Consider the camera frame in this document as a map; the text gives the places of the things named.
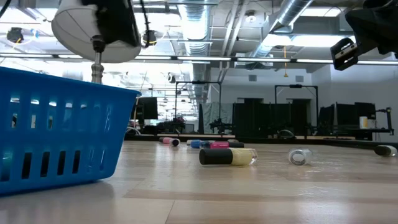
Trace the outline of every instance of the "silver ductwork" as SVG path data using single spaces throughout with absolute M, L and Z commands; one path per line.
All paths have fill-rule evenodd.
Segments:
M 262 58 L 266 57 L 274 46 L 267 42 L 267 35 L 270 31 L 275 31 L 281 27 L 293 26 L 293 23 L 300 17 L 301 13 L 309 7 L 313 0 L 285 0 L 283 1 L 280 11 L 276 15 L 271 15 L 266 20 L 265 29 L 263 30 L 263 38 L 261 44 L 257 46 L 250 57 Z M 258 63 L 246 64 L 246 69 L 253 70 Z
M 178 10 L 180 11 L 183 37 L 187 40 L 205 40 L 208 38 L 209 33 L 209 17 L 210 7 L 187 4 L 179 5 Z M 207 56 L 209 46 L 206 43 L 186 43 L 185 49 L 188 55 L 191 56 Z M 193 80 L 206 80 L 210 70 L 207 68 L 207 64 L 204 63 L 193 63 Z M 203 98 L 203 86 L 194 86 L 195 97 Z

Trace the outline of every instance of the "metal frame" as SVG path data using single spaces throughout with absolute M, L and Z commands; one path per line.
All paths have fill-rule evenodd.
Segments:
M 278 104 L 278 94 L 277 89 L 278 87 L 289 87 L 289 88 L 314 88 L 315 89 L 315 100 L 316 100 L 316 107 L 317 107 L 317 126 L 319 122 L 319 102 L 318 102 L 318 86 L 313 85 L 275 85 L 275 106 Z
M 221 82 L 206 82 L 206 81 L 177 81 L 175 82 L 175 104 L 174 104 L 174 118 L 177 119 L 177 92 L 178 92 L 178 84 L 180 83 L 191 83 L 193 85 L 206 85 L 206 84 L 218 84 L 220 87 L 219 99 L 218 99 L 218 118 L 221 119 Z

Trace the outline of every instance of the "ceiling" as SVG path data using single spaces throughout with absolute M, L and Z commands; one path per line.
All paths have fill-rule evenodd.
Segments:
M 327 34 L 331 32 L 331 28 L 326 27 L 330 29 L 327 30 L 325 28 L 325 30 L 321 30 L 322 24 L 318 24 L 319 29 L 310 30 L 307 29 L 310 25 L 307 25 L 306 28 L 306 24 L 311 24 L 312 22 L 313 27 L 317 27 L 317 22 L 319 21 L 328 22 L 329 24 L 331 22 L 338 23 L 339 14 L 361 6 L 361 2 L 362 1 L 341 0 L 314 1 L 295 23 L 293 33 L 288 34 L 289 38 L 293 39 L 293 41 L 289 43 L 291 45 L 287 45 L 285 48 L 274 47 L 270 54 L 273 57 L 330 59 L 330 46 L 320 47 L 320 44 L 317 45 L 317 43 L 325 44 L 327 41 L 325 41 L 326 39 L 324 38 L 329 38 L 330 35 L 317 34 L 318 31 L 319 33 Z M 219 1 L 217 5 L 211 7 L 210 35 L 206 41 L 210 46 L 209 55 L 221 55 L 233 3 L 233 0 L 222 0 Z M 57 11 L 57 4 L 58 0 L 37 0 L 36 8 L 33 9 L 23 9 L 20 7 L 9 8 L 2 18 L 0 18 L 0 52 L 15 54 L 71 54 L 69 50 L 58 42 L 51 30 L 50 21 L 54 18 Z M 163 2 L 157 1 L 156 4 L 161 5 Z M 281 1 L 279 0 L 252 0 L 249 2 L 246 12 L 253 11 L 256 20 L 254 22 L 248 22 L 243 19 L 237 41 L 235 41 L 231 51 L 232 55 L 247 55 L 262 42 L 264 21 L 267 16 L 279 10 L 280 4 Z M 180 15 L 172 13 L 154 13 L 149 7 L 147 8 L 147 13 L 149 16 L 150 28 L 156 31 L 157 43 L 153 47 L 143 49 L 141 55 L 186 55 L 185 44 L 187 40 L 183 38 Z M 236 20 L 234 27 L 236 26 L 240 13 L 245 12 L 239 12 L 238 10 L 237 17 L 234 18 Z M 145 31 L 143 14 L 136 13 L 136 20 L 139 31 L 143 34 Z M 14 44 L 6 39 L 6 34 L 11 27 L 23 28 L 23 35 L 25 38 L 23 43 Z M 345 32 L 345 35 L 338 35 L 337 33 L 331 34 L 334 34 L 334 37 L 329 41 L 330 45 L 333 45 L 339 38 L 350 36 L 349 32 Z M 363 58 L 380 59 L 384 58 L 384 56 L 379 55 L 377 51 L 372 51 L 364 55 Z M 48 73 L 60 77 L 65 77 L 68 74 L 75 74 L 81 76 L 85 81 L 91 80 L 91 64 L 92 62 L 62 58 L 56 60 L 53 58 L 51 60 L 0 58 L 1 66 Z M 211 63 L 209 65 L 212 67 L 210 77 L 216 80 L 219 74 L 219 64 Z M 287 67 L 287 70 L 292 70 L 293 72 L 293 69 L 302 69 L 301 72 L 306 74 L 308 68 L 312 66 L 313 65 L 292 64 Z M 176 81 L 191 81 L 193 77 L 191 63 L 128 62 L 122 64 L 104 64 L 104 67 L 104 84 L 142 90 L 144 96 L 159 97 L 158 102 L 162 105 L 160 109 L 162 116 L 166 116 L 167 113 L 170 114 L 170 110 L 174 108 L 175 84 L 170 83 L 167 77 L 170 74 L 174 75 Z M 256 70 L 254 73 L 264 73 L 270 69 L 275 73 L 279 73 L 284 67 L 283 63 L 275 63 L 272 66 L 268 66 L 266 70 Z M 227 73 L 224 84 L 235 85 L 240 82 L 240 78 L 242 80 L 244 79 L 246 82 L 248 79 L 247 73 L 248 72 L 244 69 L 234 69 L 234 71 Z M 272 83 L 272 76 L 269 76 L 264 81 Z M 195 88 L 189 84 L 184 86 L 183 89 L 182 94 L 178 97 L 178 113 L 187 116 L 194 115 L 197 113 L 197 97 L 195 98 L 193 95 Z

